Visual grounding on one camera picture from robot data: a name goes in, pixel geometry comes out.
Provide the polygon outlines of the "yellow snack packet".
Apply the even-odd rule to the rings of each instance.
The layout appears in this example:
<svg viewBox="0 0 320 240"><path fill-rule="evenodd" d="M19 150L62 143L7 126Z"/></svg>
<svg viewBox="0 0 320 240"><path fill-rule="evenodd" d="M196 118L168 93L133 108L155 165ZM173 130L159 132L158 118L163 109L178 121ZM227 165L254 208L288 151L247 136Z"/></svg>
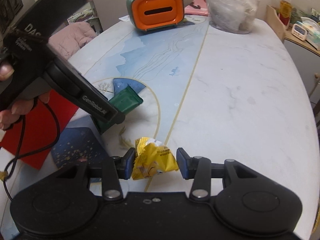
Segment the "yellow snack packet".
<svg viewBox="0 0 320 240"><path fill-rule="evenodd" d="M172 151L162 142L142 137L135 142L136 158L132 179L152 178L155 175L178 171L178 164Z"/></svg>

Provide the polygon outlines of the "green snack packet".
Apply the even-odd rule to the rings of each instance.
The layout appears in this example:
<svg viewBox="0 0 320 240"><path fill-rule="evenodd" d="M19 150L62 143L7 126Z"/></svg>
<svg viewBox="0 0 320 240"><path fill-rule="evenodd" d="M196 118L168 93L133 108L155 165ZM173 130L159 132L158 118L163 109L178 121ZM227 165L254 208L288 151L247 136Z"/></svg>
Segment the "green snack packet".
<svg viewBox="0 0 320 240"><path fill-rule="evenodd" d="M121 124L125 120L125 116L143 103L143 99L127 85L117 95L109 101L119 111L120 116L113 118L108 122L103 122L92 118L94 124L100 134L106 132L115 124Z"/></svg>

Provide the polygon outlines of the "pink padded jacket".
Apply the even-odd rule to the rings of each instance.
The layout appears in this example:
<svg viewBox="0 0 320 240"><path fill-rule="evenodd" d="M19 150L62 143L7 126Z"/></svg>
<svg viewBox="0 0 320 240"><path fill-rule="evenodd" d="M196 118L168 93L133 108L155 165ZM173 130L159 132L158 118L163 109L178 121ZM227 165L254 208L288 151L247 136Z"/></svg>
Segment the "pink padded jacket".
<svg viewBox="0 0 320 240"><path fill-rule="evenodd" d="M91 42L97 34L87 22L71 23L49 38L49 45L65 60Z"/></svg>

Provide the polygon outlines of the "red white cardboard box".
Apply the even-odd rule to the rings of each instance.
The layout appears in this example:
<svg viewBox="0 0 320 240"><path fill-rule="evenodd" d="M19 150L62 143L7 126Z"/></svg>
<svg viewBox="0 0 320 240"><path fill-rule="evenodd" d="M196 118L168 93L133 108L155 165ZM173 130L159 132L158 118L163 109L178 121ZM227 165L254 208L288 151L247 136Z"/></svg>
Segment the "red white cardboard box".
<svg viewBox="0 0 320 240"><path fill-rule="evenodd" d="M53 110L60 125L64 129L79 109L76 105L65 99L63 96L52 90L47 105ZM9 129L1 141L1 147L10 152L16 153L20 138L22 124L19 122ZM20 154L25 154L48 146L56 139L56 124L50 111L42 102L25 117L25 133Z"/></svg>

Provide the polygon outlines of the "white paper sheet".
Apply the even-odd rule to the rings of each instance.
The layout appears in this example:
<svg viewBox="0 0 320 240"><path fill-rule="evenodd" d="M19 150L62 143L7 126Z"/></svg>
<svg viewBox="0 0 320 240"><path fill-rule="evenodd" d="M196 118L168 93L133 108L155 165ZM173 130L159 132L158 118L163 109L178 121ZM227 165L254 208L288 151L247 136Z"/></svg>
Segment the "white paper sheet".
<svg viewBox="0 0 320 240"><path fill-rule="evenodd" d="M130 22L130 17L129 15L126 15L126 16L120 17L119 20L123 22Z"/></svg>

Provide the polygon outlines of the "green orange tissue box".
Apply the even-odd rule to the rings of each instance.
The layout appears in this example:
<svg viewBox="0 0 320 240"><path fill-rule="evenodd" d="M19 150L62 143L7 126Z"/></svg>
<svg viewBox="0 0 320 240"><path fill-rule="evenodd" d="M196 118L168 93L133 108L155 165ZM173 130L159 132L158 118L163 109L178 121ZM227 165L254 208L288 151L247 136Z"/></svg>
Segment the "green orange tissue box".
<svg viewBox="0 0 320 240"><path fill-rule="evenodd" d="M140 31L176 26L184 19L183 0L127 0L130 21Z"/></svg>

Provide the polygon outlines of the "clear plastic bag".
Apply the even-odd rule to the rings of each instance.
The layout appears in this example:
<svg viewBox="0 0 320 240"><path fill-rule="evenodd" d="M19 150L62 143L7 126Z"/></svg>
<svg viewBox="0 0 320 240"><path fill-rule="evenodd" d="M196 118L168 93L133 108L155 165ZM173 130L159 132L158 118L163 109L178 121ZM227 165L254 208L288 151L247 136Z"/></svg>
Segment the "clear plastic bag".
<svg viewBox="0 0 320 240"><path fill-rule="evenodd" d="M236 34L249 34L259 7L258 0L206 0L215 28Z"/></svg>

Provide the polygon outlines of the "pink folder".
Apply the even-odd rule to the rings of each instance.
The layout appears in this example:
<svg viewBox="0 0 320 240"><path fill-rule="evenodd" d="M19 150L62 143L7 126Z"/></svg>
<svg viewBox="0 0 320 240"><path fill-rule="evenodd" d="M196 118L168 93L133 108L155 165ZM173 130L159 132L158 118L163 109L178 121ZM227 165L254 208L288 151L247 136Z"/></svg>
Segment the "pink folder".
<svg viewBox="0 0 320 240"><path fill-rule="evenodd" d="M206 0L193 0L185 7L184 13L187 15L208 16L209 11Z"/></svg>

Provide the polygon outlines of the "white digital timer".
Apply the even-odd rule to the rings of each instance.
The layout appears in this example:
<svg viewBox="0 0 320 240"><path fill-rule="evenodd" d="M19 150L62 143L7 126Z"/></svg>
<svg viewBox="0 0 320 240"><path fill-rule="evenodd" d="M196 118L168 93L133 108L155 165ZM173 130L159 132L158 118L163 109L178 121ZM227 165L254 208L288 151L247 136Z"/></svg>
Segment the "white digital timer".
<svg viewBox="0 0 320 240"><path fill-rule="evenodd" d="M299 24L294 24L291 28L291 34L301 41L305 41L308 31Z"/></svg>

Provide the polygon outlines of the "bottle with orange label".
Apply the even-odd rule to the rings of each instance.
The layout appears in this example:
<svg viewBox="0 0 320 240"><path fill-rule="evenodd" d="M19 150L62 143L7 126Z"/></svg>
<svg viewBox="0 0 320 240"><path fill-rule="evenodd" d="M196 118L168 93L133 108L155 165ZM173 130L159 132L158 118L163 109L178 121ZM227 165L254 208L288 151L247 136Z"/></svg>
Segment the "bottle with orange label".
<svg viewBox="0 0 320 240"><path fill-rule="evenodd" d="M280 0L278 17L283 25L288 28L292 14L292 0Z"/></svg>

